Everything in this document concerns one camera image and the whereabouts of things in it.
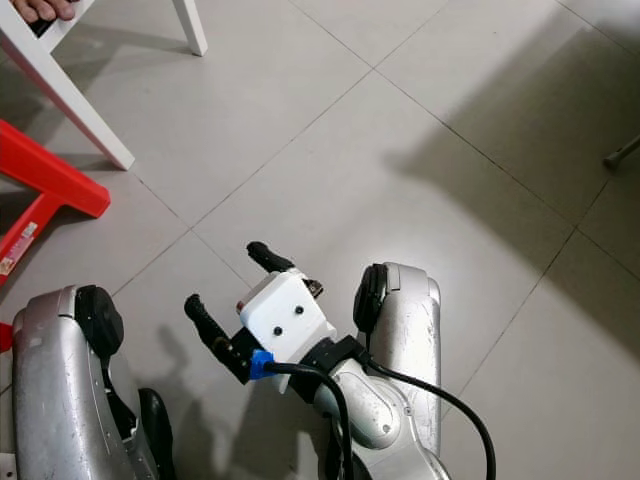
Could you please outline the grey metal rod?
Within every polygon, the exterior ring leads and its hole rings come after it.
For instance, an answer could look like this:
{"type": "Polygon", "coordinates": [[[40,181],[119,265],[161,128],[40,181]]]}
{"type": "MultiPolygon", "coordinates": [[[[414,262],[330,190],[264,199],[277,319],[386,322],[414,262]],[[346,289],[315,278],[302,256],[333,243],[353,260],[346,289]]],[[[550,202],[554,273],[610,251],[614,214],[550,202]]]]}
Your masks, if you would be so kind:
{"type": "Polygon", "coordinates": [[[631,138],[625,145],[618,147],[612,154],[603,157],[602,164],[604,168],[611,170],[611,172],[616,172],[616,170],[620,168],[622,161],[637,150],[637,148],[640,148],[640,134],[636,134],[634,138],[631,138]]]}

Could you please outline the red plastic stool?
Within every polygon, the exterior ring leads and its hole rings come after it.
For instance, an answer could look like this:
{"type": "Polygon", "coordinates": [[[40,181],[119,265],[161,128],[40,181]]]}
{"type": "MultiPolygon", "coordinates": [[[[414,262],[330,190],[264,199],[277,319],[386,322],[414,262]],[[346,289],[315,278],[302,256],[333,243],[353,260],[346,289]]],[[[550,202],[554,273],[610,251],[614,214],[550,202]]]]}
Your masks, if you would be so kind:
{"type": "Polygon", "coordinates": [[[17,269],[19,261],[61,207],[100,218],[111,202],[108,188],[51,154],[5,120],[0,122],[0,173],[37,193],[1,238],[1,284],[17,269]]]}

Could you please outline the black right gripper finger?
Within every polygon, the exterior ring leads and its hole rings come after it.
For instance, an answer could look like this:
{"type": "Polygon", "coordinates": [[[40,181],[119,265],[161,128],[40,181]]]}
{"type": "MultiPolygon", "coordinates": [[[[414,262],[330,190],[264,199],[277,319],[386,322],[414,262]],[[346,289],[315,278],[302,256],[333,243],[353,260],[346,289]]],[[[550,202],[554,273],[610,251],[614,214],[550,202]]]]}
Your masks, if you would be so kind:
{"type": "Polygon", "coordinates": [[[297,266],[287,257],[271,251],[264,242],[251,241],[246,246],[247,255],[266,273],[297,273],[297,266]]]}
{"type": "Polygon", "coordinates": [[[239,360],[230,344],[229,335],[220,328],[214,317],[206,310],[198,294],[187,297],[184,301],[184,312],[195,325],[198,338],[210,349],[212,356],[228,369],[238,369],[239,360]]]}

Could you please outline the bare human foot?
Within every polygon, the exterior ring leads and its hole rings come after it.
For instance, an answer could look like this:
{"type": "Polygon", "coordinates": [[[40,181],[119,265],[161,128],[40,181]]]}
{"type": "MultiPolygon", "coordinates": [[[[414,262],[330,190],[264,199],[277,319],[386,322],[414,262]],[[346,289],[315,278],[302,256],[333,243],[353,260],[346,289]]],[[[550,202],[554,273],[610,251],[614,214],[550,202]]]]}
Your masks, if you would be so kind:
{"type": "Polygon", "coordinates": [[[79,0],[9,0],[24,23],[37,20],[73,20],[79,0]]]}

